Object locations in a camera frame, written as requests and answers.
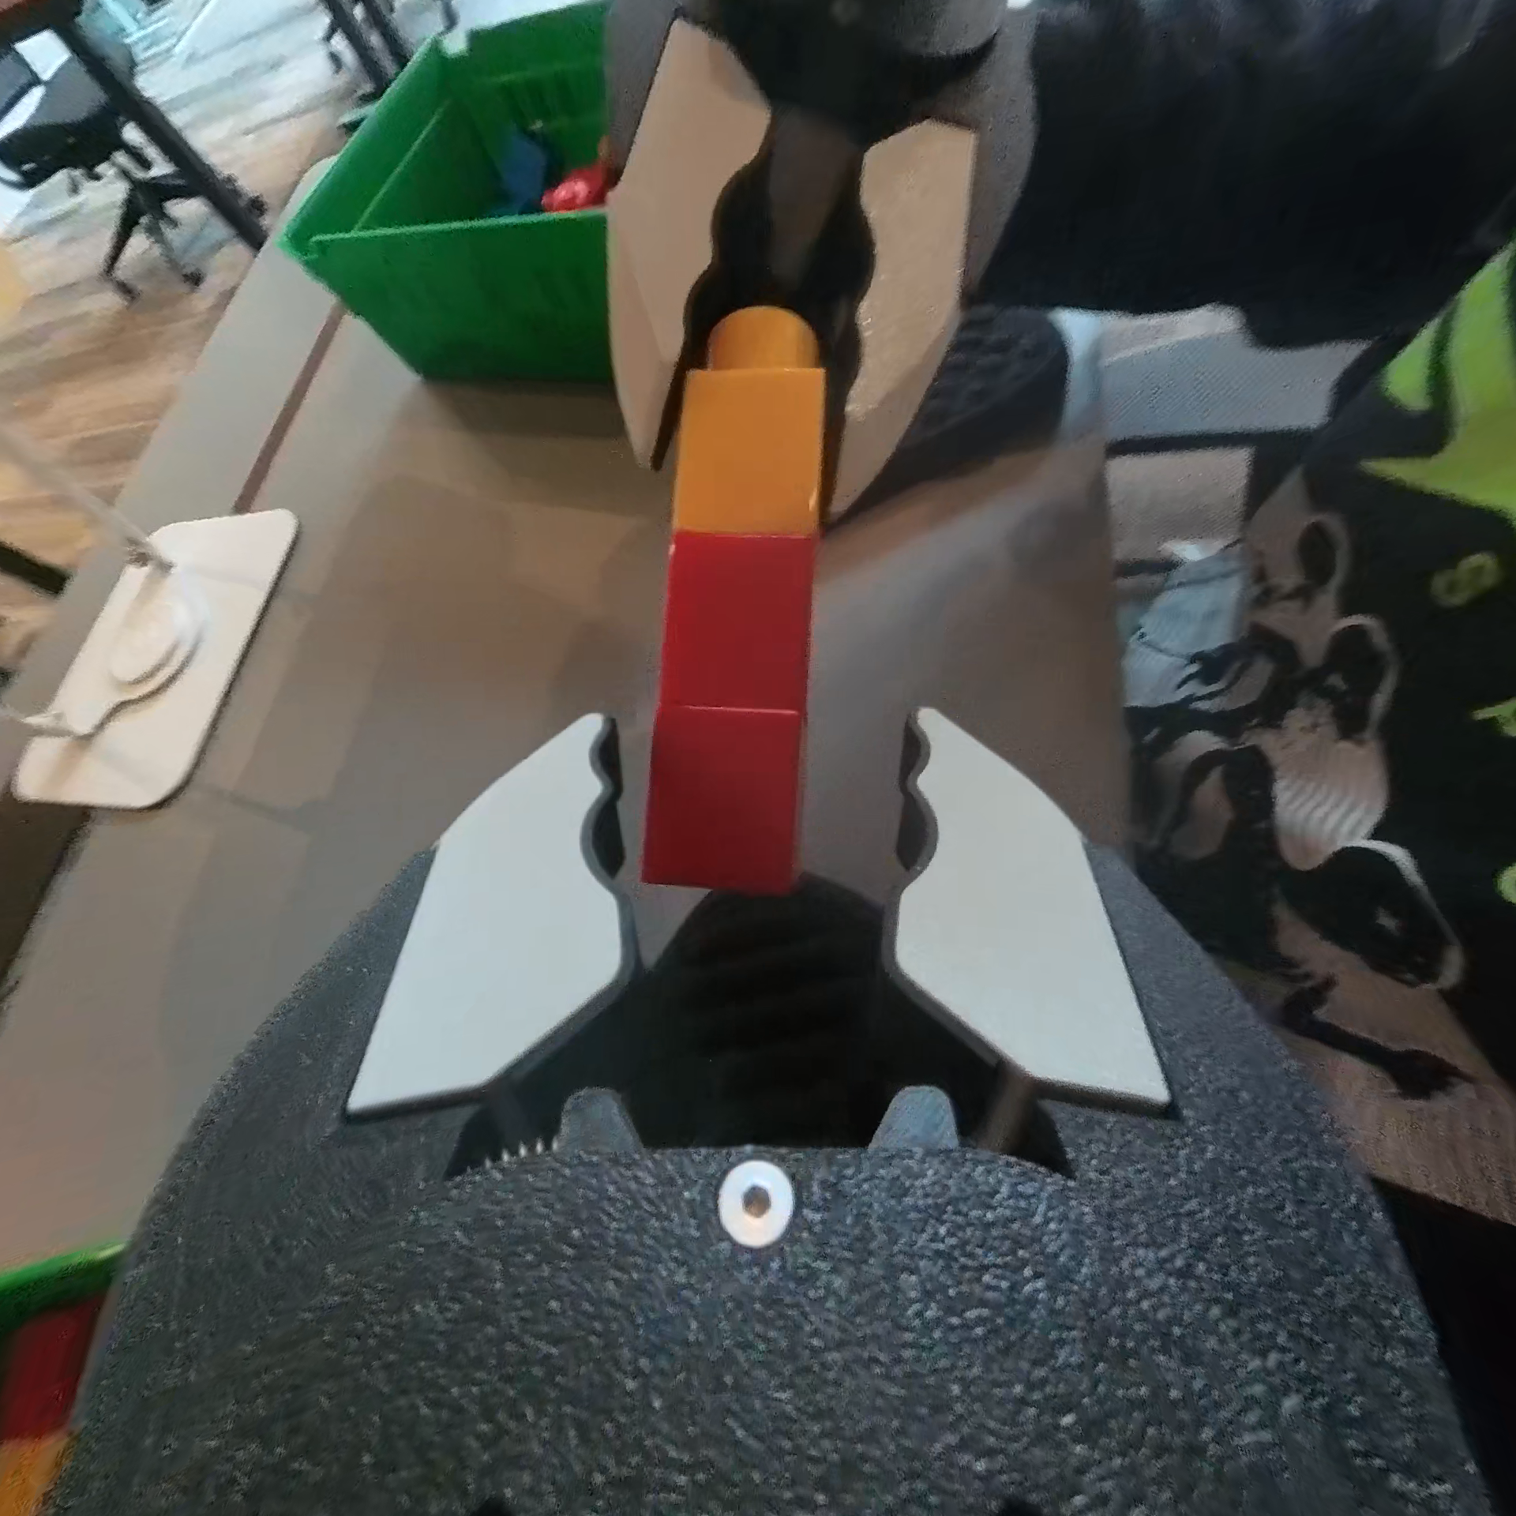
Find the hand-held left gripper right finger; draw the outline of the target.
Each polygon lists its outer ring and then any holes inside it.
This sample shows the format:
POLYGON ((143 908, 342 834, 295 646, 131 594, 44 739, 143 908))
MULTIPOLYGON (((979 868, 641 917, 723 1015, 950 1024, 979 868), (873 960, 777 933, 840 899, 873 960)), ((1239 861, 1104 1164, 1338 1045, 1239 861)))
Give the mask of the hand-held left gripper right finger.
POLYGON ((1069 814, 936 708, 907 720, 900 789, 892 980, 1035 1094, 1167 1114, 1170 1083, 1069 814))

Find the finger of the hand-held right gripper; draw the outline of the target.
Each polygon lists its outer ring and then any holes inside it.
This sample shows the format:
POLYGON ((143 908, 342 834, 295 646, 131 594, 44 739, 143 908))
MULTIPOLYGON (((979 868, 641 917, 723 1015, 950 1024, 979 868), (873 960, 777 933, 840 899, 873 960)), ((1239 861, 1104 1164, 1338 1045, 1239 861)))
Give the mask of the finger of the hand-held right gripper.
POLYGON ((607 103, 613 378, 636 462, 660 468, 719 204, 761 157, 771 105, 732 45, 687 17, 607 20, 607 103))
POLYGON ((961 322, 977 138, 927 119, 865 152, 871 275, 844 403, 829 520, 844 520, 910 430, 961 322))

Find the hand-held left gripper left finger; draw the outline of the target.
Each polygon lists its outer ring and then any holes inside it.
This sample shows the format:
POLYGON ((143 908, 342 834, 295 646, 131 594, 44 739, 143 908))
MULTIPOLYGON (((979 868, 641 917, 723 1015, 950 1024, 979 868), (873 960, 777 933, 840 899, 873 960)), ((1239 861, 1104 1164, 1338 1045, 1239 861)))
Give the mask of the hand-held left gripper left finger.
POLYGON ((589 713, 531 751, 430 852, 347 1098, 374 1119, 528 1072, 631 988, 620 733, 589 713))

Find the pile of mega blocks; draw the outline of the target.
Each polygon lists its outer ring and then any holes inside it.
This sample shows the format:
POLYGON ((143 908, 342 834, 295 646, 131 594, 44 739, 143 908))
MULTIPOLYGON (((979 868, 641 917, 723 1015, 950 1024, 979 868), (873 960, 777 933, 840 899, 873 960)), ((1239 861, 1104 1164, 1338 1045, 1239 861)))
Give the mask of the pile of mega blocks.
POLYGON ((571 215, 602 208, 618 179, 613 141, 602 138, 589 165, 569 168, 542 127, 512 127, 497 154, 497 193, 490 215, 571 215))

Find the orange mega block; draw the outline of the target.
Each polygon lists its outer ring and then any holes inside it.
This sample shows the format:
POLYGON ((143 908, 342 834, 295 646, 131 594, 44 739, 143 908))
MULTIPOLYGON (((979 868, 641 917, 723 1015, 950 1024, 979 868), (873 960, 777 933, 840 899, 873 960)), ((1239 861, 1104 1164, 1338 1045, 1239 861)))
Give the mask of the orange mega block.
POLYGON ((746 307, 712 331, 678 428, 674 529, 815 538, 822 529, 827 372, 811 325, 746 307))

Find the red mega block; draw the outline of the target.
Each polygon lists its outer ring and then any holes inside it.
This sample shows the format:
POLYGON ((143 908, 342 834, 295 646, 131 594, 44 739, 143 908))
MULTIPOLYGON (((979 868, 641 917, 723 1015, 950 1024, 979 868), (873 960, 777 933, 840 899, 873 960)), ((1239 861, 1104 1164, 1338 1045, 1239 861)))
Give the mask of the red mega block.
POLYGON ((817 536, 678 529, 658 702, 804 713, 817 536))
POLYGON ((806 715, 661 704, 640 876, 750 897, 799 881, 806 715))

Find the heap of mega block towers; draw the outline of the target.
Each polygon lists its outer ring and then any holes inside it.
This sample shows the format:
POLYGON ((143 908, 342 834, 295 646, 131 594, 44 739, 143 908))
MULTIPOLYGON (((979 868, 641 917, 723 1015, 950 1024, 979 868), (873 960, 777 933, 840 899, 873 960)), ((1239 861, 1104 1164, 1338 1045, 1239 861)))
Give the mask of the heap of mega block towers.
POLYGON ((59 1305, 21 1325, 3 1381, 3 1513, 37 1515, 66 1468, 71 1419, 105 1294, 59 1305))

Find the person's right forearm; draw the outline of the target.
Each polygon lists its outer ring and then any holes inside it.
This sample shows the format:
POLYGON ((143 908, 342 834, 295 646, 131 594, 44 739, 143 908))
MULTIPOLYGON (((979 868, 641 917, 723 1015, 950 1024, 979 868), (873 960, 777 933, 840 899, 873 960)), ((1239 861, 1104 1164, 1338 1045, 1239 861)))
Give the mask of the person's right forearm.
POLYGON ((1513 239, 1515 4, 1044 4, 1030 175, 983 284, 1412 332, 1513 239))

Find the black mesh pad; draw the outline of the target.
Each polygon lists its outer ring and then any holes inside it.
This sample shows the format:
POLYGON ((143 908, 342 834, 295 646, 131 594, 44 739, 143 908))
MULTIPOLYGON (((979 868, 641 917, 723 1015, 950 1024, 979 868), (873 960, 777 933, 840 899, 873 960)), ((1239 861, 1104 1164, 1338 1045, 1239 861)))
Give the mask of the black mesh pad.
POLYGON ((882 941, 882 906, 824 879, 786 897, 708 894, 651 973, 651 1071, 728 1114, 845 1099, 882 941))
POLYGON ((880 500, 968 475, 1044 443, 1062 423, 1069 343, 1042 309, 968 311, 914 421, 876 482, 880 500))

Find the black neon green shirt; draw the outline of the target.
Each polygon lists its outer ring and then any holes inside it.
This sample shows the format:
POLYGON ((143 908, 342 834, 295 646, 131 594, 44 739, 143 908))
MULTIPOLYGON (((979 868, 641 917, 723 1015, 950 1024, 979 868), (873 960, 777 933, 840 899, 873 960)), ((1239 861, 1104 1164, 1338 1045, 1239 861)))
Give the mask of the black neon green shirt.
POLYGON ((1371 399, 1387 441, 1356 468, 1371 578, 1407 661, 1407 800, 1513 910, 1513 244, 1390 361, 1371 399))

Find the black office chair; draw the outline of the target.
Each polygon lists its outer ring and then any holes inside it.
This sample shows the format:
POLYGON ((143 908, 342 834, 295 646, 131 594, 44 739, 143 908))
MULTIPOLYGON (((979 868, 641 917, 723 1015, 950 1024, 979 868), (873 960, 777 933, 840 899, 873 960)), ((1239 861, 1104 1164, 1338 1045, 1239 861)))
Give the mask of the black office chair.
POLYGON ((181 202, 207 204, 244 248, 262 251, 270 237, 268 202, 190 143, 138 87, 133 65, 116 65, 102 44, 91 44, 82 33, 69 38, 78 45, 69 60, 17 100, 30 105, 26 119, 4 125, 4 188, 35 193, 57 179, 71 184, 116 179, 122 201, 102 280, 125 302, 140 298, 122 275, 136 235, 147 237, 183 286, 194 291, 203 286, 203 271, 172 240, 174 210, 181 202))

